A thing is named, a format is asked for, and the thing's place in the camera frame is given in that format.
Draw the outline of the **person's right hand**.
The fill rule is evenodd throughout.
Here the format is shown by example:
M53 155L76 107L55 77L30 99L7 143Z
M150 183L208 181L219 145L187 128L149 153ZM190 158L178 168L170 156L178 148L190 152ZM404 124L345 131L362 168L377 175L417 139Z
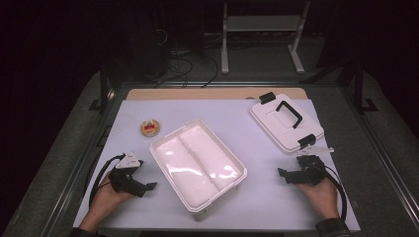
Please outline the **person's right hand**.
M316 186L298 184L297 188L306 196L311 207L322 220L340 217L337 191L330 180L323 179Z

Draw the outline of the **person's left hand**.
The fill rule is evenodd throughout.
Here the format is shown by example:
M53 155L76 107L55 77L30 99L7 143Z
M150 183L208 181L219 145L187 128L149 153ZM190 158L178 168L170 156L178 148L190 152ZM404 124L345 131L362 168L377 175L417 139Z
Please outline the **person's left hand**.
M131 194L116 192L111 185L109 175L106 175L93 198L84 222L90 224L92 227L98 226L115 211L120 204L130 198L132 198Z

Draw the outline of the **black frame post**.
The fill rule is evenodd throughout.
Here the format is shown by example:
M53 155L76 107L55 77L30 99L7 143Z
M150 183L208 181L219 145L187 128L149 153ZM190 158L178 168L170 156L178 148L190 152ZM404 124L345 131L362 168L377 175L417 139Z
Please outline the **black frame post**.
M353 101L355 108L362 115L366 112L377 112L377 106L371 99L363 98L364 69L359 59L351 60L341 72L343 86L354 85Z
M111 76L112 67L105 63L99 70L99 98L95 99L89 107L90 111L102 114L113 98L114 79Z

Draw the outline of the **white plastic divided container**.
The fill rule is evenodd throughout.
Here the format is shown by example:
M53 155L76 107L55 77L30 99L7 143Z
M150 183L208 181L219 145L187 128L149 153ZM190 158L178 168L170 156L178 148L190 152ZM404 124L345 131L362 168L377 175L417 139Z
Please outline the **white plastic divided container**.
M247 177L242 162L200 119L156 139L150 152L197 221Z

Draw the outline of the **grey metal stand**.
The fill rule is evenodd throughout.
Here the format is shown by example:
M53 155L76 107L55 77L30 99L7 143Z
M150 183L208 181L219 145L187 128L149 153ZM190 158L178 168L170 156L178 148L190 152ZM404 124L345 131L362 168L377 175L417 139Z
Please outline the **grey metal stand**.
M303 0L301 12L298 15L274 16L232 16L228 14L228 3L223 3L222 42L220 49L221 73L229 73L227 35L229 33L247 32L289 32L294 33L294 39L288 45L288 51L297 74L305 70L297 54L297 48L306 22L310 0Z

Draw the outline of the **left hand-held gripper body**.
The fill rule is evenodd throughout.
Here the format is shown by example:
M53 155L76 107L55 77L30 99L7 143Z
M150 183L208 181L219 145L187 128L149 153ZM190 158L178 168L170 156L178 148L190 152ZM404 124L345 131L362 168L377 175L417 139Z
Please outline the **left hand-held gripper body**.
M132 174L139 168L140 163L133 152L120 156L119 163L112 169L109 179L115 192L125 192L142 198L146 186L136 181Z

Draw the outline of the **round wooden token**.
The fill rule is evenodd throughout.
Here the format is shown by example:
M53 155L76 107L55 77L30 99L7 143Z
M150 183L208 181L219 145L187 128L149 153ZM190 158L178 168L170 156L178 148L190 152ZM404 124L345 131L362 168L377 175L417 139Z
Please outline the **round wooden token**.
M156 119L145 120L139 129L143 136L153 137L159 133L160 123Z

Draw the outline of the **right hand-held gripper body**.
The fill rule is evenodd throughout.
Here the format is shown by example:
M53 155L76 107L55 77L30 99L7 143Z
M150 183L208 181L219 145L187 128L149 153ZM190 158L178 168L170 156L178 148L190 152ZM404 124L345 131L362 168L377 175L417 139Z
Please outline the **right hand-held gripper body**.
M297 182L299 184L316 186L329 175L326 171L324 162L313 152L298 152L296 161L300 167L300 172L297 178Z

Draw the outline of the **white table cover sheet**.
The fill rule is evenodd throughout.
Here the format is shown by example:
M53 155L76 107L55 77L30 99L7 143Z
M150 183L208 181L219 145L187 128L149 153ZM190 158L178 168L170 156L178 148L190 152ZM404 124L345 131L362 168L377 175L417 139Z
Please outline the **white table cover sheet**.
M278 168L297 169L296 158L285 153L251 117L251 100L161 100L121 103L99 167L133 152L143 165L135 180L157 183L143 197L123 203L102 224L105 229L190 231L305 231L317 220L297 187L287 184ZM140 125L149 119L160 131L145 137ZM240 185L213 204L199 221L184 207L150 152L150 145L187 122L200 119L247 169Z

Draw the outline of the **metal frame rail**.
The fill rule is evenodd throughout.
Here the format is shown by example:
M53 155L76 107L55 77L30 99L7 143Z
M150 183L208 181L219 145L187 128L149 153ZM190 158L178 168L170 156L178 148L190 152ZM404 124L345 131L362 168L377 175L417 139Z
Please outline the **metal frame rail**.
M66 237L72 228L112 122L116 94L85 90L42 165L42 185L51 187L40 237Z
M419 203L417 202L416 198L409 191L404 181L400 177L392 161L390 160L390 156L388 155L384 146L380 142L377 134L374 132L373 127L368 122L365 115L362 114L360 110L356 108L354 96L352 96L348 92L348 90L344 88L341 88L341 93L347 101L347 103L349 104L349 107L351 108L357 119L360 121L363 131L367 135L370 144L374 148L377 158L380 164L382 165L383 171L387 175L389 182L394 188L404 209L408 213L411 221L419 228Z

